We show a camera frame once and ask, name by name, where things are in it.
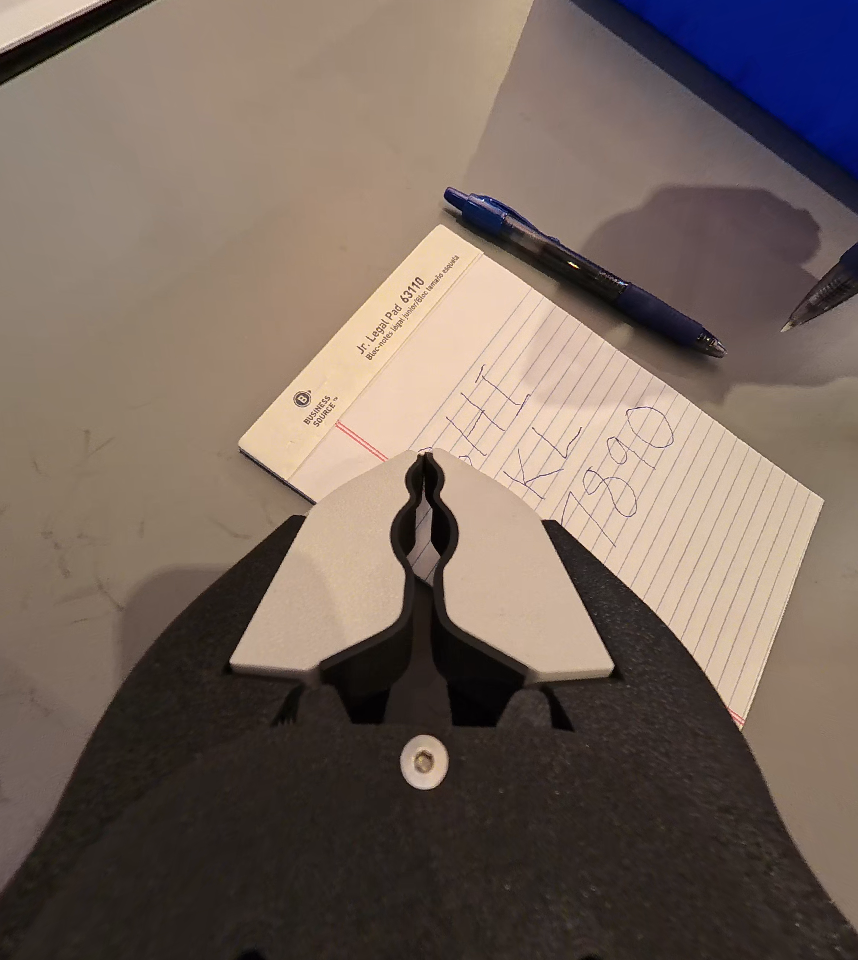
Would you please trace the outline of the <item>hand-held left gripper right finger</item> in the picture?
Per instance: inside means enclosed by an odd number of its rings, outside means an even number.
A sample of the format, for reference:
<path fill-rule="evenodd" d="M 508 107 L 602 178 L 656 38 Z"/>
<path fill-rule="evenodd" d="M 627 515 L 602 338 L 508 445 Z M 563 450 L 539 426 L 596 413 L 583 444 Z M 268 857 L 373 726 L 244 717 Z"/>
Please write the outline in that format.
<path fill-rule="evenodd" d="M 522 690 L 606 681 L 615 664 L 543 521 L 458 457 L 425 455 L 431 644 L 458 727 L 494 727 Z"/>

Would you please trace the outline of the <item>white lined legal notepad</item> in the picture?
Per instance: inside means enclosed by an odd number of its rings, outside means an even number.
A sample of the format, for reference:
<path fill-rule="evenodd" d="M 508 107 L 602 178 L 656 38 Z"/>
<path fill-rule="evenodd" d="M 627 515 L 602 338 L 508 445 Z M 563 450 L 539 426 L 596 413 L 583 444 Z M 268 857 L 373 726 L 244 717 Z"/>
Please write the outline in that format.
<path fill-rule="evenodd" d="M 745 726 L 822 500 L 439 225 L 239 441 L 310 501 L 414 450 L 553 520 Z"/>

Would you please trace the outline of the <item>blue plastic bin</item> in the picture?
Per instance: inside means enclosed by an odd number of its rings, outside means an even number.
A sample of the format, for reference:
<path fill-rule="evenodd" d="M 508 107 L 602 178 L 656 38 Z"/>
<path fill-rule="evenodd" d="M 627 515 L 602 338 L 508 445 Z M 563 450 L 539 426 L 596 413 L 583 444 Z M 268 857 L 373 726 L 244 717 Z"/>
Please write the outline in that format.
<path fill-rule="evenodd" d="M 677 78 L 713 76 L 858 183 L 858 1 L 577 6 Z"/>

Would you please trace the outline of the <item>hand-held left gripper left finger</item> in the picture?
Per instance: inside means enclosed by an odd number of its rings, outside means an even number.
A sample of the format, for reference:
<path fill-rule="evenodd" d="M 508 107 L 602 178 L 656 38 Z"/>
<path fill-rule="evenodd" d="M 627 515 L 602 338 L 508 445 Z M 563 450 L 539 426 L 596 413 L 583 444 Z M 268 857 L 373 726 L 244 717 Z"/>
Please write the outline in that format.
<path fill-rule="evenodd" d="M 233 673 L 332 688 L 354 723 L 381 724 L 411 662 L 422 488 L 422 457 L 406 451 L 319 500 L 231 654 Z"/>

